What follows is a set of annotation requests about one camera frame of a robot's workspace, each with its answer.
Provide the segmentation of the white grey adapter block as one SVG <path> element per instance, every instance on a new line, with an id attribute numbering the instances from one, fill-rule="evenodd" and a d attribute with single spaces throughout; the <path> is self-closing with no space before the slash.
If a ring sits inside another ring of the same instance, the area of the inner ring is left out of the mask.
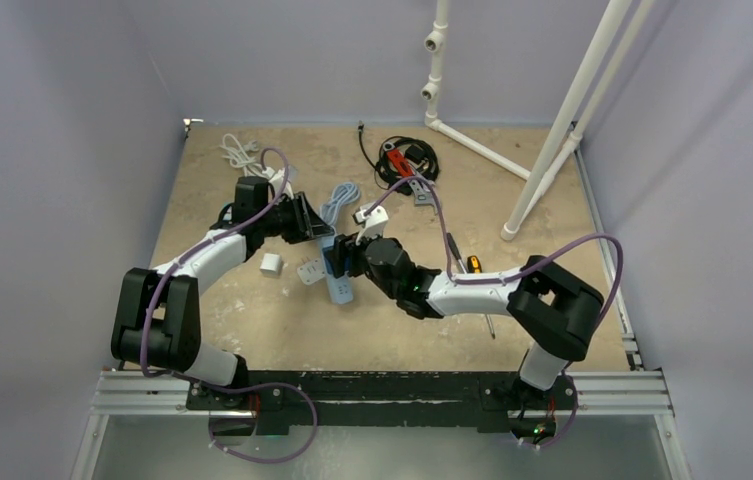
<path id="1" fill-rule="evenodd" d="M 326 278 L 325 261 L 322 258 L 307 260 L 296 270 L 297 276 L 304 285 L 313 285 Z"/>

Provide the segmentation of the blue power strip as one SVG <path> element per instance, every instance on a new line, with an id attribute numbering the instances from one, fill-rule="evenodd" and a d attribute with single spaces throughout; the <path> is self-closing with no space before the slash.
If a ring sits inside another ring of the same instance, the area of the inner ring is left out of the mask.
<path id="1" fill-rule="evenodd" d="M 354 294 L 347 276 L 336 278 L 330 265 L 328 253 L 333 246 L 333 237 L 325 236 L 317 240 L 317 245 L 324 263 L 325 280 L 330 301 L 335 305 L 344 305 L 353 301 Z"/>

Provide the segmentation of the white charger plug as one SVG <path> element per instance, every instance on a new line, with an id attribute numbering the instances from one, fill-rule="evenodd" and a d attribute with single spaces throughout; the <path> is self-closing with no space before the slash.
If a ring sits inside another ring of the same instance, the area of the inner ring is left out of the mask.
<path id="1" fill-rule="evenodd" d="M 262 275 L 278 278 L 284 268 L 284 261 L 279 254 L 265 253 L 261 259 L 259 271 Z"/>

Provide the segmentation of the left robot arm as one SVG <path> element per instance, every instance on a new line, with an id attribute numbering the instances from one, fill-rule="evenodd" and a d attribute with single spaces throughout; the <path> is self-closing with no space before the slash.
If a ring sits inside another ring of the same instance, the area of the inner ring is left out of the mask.
<path id="1" fill-rule="evenodd" d="M 332 233 L 302 192 L 287 194 L 258 176 L 239 179 L 234 199 L 203 239 L 154 269 L 132 268 L 123 277 L 110 340 L 112 356 L 211 385 L 224 408 L 249 399 L 245 359 L 204 341 L 201 295 L 248 261 L 268 238 L 288 244 Z"/>

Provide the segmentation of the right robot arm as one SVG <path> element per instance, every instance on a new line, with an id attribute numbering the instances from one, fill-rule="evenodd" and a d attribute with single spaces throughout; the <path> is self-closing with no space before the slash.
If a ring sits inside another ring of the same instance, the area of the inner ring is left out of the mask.
<path id="1" fill-rule="evenodd" d="M 325 258 L 333 276 L 366 277 L 416 319 L 513 318 L 532 339 L 513 381 L 516 399 L 528 407 L 548 399 L 559 374 L 585 359 L 607 310 L 598 290 L 542 255 L 503 272 L 450 274 L 416 264 L 395 238 L 339 235 Z"/>

